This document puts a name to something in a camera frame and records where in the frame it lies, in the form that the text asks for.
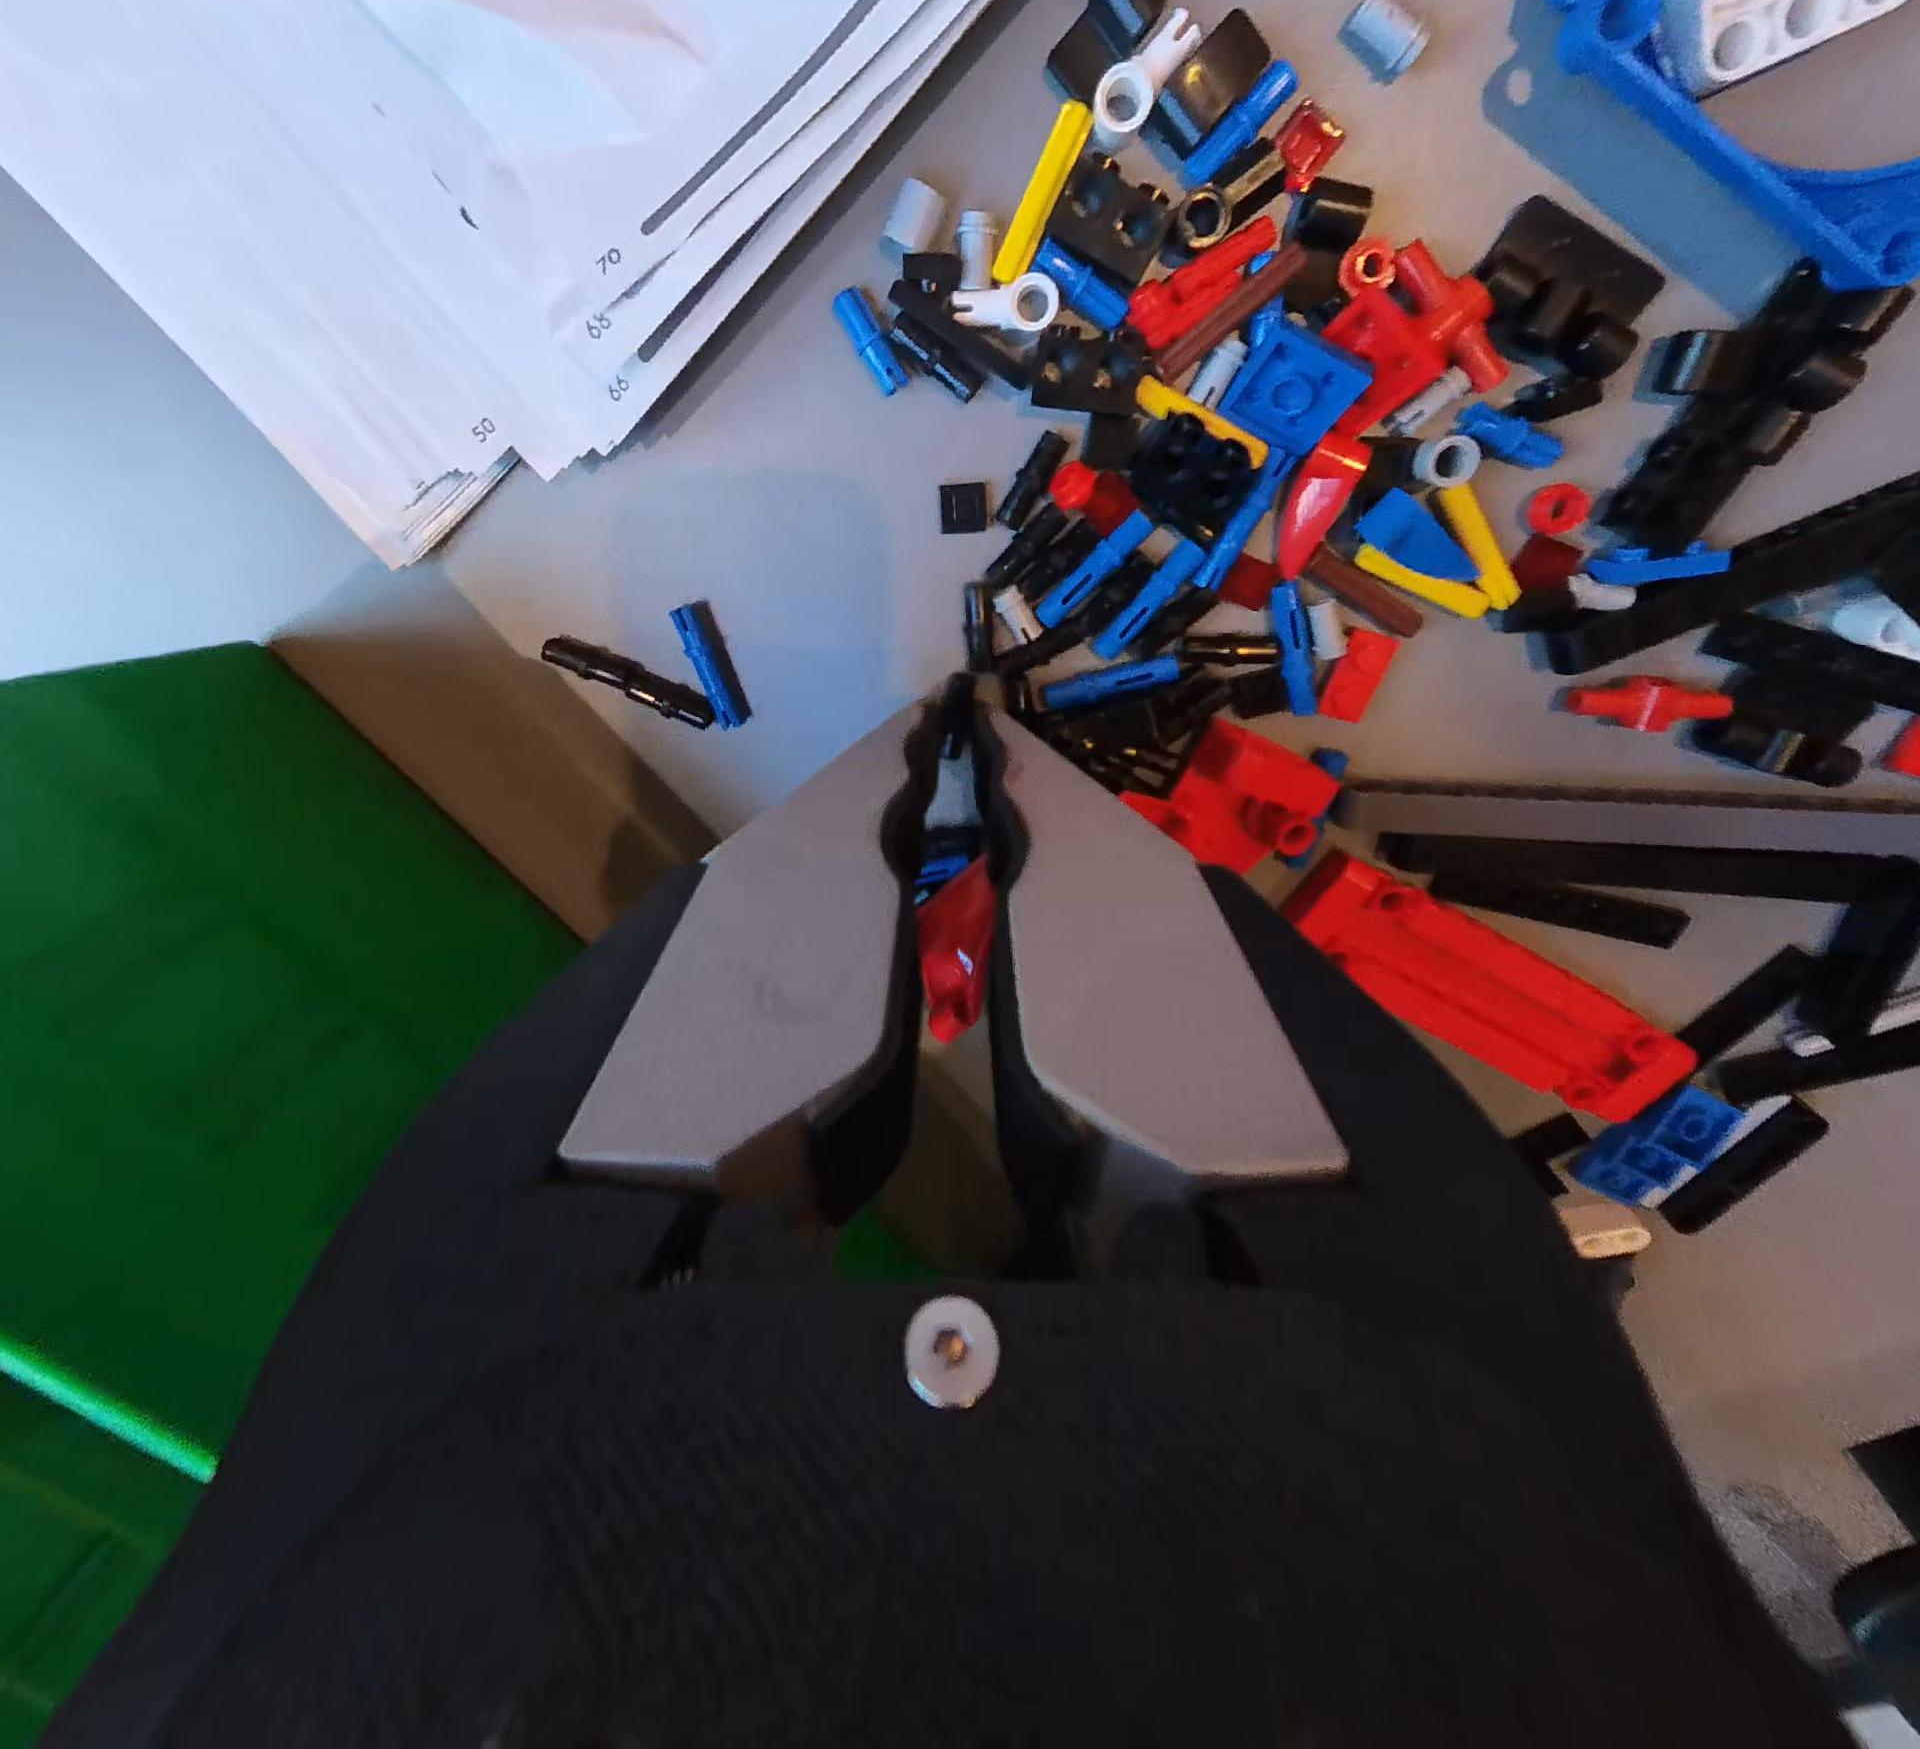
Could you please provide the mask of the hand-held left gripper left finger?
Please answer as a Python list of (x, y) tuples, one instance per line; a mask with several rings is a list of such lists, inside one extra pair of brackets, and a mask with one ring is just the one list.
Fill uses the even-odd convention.
[(862, 735), (709, 851), (568, 1124), (571, 1175), (839, 1228), (912, 1121), (912, 886), (943, 706)]

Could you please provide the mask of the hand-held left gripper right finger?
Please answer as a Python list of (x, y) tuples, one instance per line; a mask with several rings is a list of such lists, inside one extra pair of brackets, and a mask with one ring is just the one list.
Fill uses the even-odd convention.
[(1139, 1207), (1337, 1186), (1340, 1142), (1204, 869), (998, 706), (972, 707), (990, 847), (998, 1160), (1030, 1239)]

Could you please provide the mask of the pile of brick pieces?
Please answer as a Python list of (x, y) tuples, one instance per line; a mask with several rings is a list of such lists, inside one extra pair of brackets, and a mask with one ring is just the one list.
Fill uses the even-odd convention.
[[(1338, 127), (1287, 106), (1295, 73), (1236, 10), (1161, 84), (1147, 129), (1182, 158), (1186, 213), (1140, 192), (1134, 237), (1092, 115), (1145, 70), (1167, 0), (1089, 0), (1050, 70), (1072, 98), (1005, 251), (1040, 256), (1072, 320), (1014, 364), (964, 335), (964, 256), (907, 256), (876, 371), (912, 356), (977, 390), (985, 366), (1118, 451), (1069, 461), (1045, 434), (998, 516), (1009, 549), (964, 595), (977, 706), (1025, 731), (1204, 871), (1305, 862), (1340, 780), (1259, 737), (1287, 707), (1358, 720), (1403, 634), (1384, 600), (1498, 613), (1569, 680), (1679, 636), (1729, 663), (1723, 691), (1636, 677), (1567, 707), (1618, 727), (1694, 725), (1703, 756), (1850, 784), (1853, 731), (1914, 720), (1914, 475), (1716, 549), (1699, 532), (1812, 418), (1849, 399), (1914, 299), (1914, 161), (1791, 169), (1716, 127), (1719, 91), (1907, 0), (1545, 0), (1563, 70), (1630, 111), (1794, 247), (1735, 330), (1666, 340), (1650, 390), (1677, 404), (1610, 490), (1603, 553), (1557, 574), (1585, 492), (1549, 489), (1516, 563), (1473, 481), (1432, 459), (1552, 465), (1552, 425), (1601, 401), (1637, 346), (1661, 273), (1545, 197), (1449, 273), (1421, 240), (1368, 235), (1373, 193), (1337, 183)], [(990, 847), (925, 825), (917, 957), (928, 1029), (968, 1029), (992, 952)]]

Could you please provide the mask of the grey desk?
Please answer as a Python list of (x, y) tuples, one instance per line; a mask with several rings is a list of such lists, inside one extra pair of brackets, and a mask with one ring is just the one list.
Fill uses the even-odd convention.
[[(514, 472), (431, 563), (354, 578), (286, 634), (578, 931), (641, 889), (656, 782), (727, 831), (956, 668), (957, 591), (990, 538), (943, 538), (938, 489), (1003, 489), (1045, 418), (999, 392), (881, 399), (828, 298), (879, 288), (900, 179), (1013, 209), (1057, 106), (1045, 56), (1081, 2), (998, 2), (628, 448), (551, 482)], [(1789, 245), (1567, 77), (1545, 0), (1194, 0), (1235, 6), (1348, 129), (1333, 169), (1376, 188), (1380, 231), (1464, 262), (1545, 193), (1668, 275), (1640, 360), (1563, 425), (1567, 461), (1490, 465), (1481, 502), (1515, 543), (1531, 482), (1605, 495), (1668, 424), (1643, 382), (1663, 340), (1742, 322)], [(670, 623), (692, 601), (733, 649), (739, 731), (675, 725), (540, 658), (577, 636), (700, 691)], [(1661, 1238), (1625, 1322), (1740, 1560), (1839, 1665), (1830, 1581), (1907, 1539), (1846, 1448), (1914, 1422), (1914, 1081), (1814, 1105), (1830, 1138), (1708, 1233)]]

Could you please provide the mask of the blue connector pin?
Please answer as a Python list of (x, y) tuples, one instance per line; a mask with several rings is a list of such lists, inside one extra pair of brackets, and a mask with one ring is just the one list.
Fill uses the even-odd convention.
[(745, 727), (752, 720), (752, 706), (709, 604), (683, 604), (670, 611), (670, 623), (712, 707), (714, 724), (724, 731)]

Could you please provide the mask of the long black connector pin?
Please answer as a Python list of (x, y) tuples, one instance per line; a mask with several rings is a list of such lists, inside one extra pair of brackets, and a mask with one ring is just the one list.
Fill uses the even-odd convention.
[(666, 678), (619, 651), (577, 636), (550, 636), (541, 643), (540, 658), (578, 680), (609, 689), (675, 725), (714, 727), (714, 706), (703, 691)]

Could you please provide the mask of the green storage bin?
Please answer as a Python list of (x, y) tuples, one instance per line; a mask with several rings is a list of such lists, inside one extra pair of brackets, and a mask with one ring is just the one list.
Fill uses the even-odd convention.
[(416, 1113), (578, 951), (268, 649), (2, 691), (4, 1745)]

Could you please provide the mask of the open instruction booklet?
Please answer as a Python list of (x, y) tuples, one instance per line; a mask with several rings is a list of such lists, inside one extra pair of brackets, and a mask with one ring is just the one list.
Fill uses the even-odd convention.
[(994, 0), (2, 0), (4, 174), (394, 569), (617, 451)]

